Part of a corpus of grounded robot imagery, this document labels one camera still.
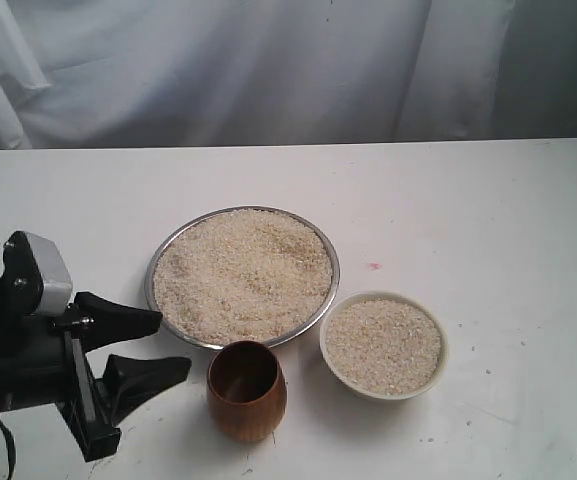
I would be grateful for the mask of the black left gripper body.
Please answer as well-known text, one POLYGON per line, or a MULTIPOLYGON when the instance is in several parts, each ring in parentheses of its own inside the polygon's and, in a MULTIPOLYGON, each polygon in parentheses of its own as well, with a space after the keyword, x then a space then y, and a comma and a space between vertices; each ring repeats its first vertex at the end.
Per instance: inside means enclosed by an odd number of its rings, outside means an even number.
POLYGON ((115 454, 121 438, 84 352, 81 335, 92 324, 74 304, 59 317, 0 323, 0 414, 55 405, 87 462, 115 454))

